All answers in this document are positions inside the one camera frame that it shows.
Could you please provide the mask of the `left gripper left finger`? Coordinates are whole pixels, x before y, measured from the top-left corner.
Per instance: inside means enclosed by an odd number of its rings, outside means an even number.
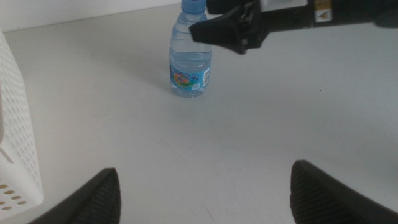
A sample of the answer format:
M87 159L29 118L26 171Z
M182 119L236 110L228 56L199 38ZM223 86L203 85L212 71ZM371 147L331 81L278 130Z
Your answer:
M118 224L121 190L115 168L105 168L31 224Z

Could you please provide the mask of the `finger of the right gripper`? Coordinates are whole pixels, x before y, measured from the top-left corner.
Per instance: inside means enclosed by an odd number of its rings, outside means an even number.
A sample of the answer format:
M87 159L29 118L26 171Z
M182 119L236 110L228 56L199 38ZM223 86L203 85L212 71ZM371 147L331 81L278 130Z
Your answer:
M189 27L195 42L217 45L236 52L246 53L245 26L241 23L243 8L236 6L226 14Z
M210 14L225 14L236 7L242 9L254 2L255 0L206 0L206 7Z

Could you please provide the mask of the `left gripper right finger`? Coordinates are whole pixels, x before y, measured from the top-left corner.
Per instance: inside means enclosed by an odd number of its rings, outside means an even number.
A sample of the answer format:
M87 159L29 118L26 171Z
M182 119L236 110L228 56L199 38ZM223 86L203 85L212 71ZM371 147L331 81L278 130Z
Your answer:
M397 212L365 197L306 160L292 165L290 209L302 224L397 224Z

